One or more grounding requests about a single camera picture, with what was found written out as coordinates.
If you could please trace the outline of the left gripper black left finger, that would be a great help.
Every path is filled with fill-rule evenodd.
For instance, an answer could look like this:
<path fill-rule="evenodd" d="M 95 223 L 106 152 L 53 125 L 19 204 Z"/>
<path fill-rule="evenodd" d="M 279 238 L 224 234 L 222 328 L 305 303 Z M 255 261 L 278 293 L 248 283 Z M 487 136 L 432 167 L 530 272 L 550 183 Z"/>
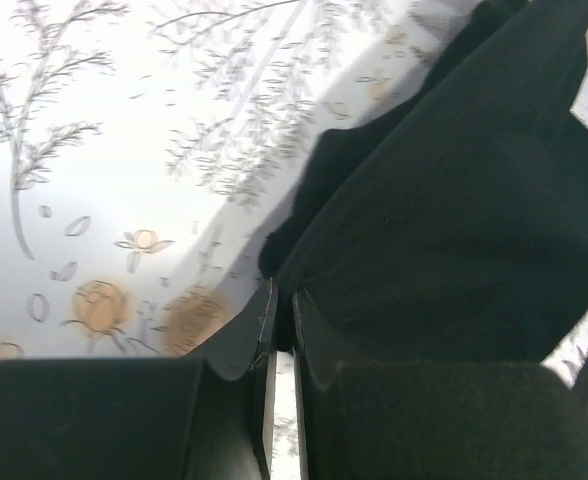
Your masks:
<path fill-rule="evenodd" d="M 278 292 L 181 358 L 0 361 L 0 479 L 266 479 Z"/>

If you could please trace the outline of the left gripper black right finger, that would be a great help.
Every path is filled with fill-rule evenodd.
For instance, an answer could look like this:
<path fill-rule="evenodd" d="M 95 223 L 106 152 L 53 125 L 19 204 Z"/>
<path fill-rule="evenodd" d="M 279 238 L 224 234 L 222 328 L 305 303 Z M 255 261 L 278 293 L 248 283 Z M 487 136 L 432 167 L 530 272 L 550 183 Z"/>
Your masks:
<path fill-rule="evenodd" d="M 588 479 L 578 396 L 537 363 L 383 361 L 293 299 L 305 479 Z"/>

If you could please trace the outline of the black t shirt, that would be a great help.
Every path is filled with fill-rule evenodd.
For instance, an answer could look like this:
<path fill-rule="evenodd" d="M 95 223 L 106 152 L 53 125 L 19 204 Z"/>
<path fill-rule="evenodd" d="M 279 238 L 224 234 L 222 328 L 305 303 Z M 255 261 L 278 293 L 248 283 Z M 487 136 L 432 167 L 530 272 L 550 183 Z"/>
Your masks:
<path fill-rule="evenodd" d="M 544 360 L 588 310 L 588 1 L 485 1 L 418 93 L 319 139 L 259 256 L 392 358 Z"/>

